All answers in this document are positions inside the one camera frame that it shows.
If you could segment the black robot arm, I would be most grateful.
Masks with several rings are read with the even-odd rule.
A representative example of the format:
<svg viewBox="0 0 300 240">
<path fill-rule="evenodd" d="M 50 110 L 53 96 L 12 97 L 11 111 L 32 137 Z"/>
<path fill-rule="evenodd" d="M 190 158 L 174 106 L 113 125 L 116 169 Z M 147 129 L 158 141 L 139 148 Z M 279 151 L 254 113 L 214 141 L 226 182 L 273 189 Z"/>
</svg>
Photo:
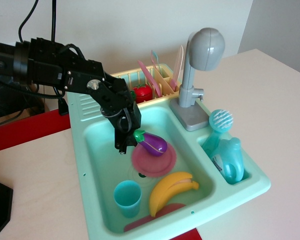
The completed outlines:
<svg viewBox="0 0 300 240">
<path fill-rule="evenodd" d="M 106 73 L 100 62 L 86 60 L 75 45 L 43 38 L 15 46 L 0 43 L 0 75 L 22 85 L 91 96 L 114 127 L 115 148 L 125 154 L 128 146 L 137 145 L 134 131 L 141 126 L 141 113 L 126 81 Z"/>
</svg>

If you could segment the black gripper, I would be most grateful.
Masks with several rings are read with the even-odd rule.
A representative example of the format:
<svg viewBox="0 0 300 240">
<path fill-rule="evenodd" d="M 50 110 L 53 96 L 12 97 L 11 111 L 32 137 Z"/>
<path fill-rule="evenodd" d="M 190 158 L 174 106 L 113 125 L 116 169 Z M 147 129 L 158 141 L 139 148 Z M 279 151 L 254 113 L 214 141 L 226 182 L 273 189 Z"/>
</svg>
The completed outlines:
<svg viewBox="0 0 300 240">
<path fill-rule="evenodd" d="M 120 154 L 126 154 L 127 147 L 135 147 L 138 144 L 133 133 L 141 127 L 141 117 L 135 101 L 132 106 L 116 113 L 106 113 L 106 118 L 114 127 L 114 147 Z"/>
</svg>

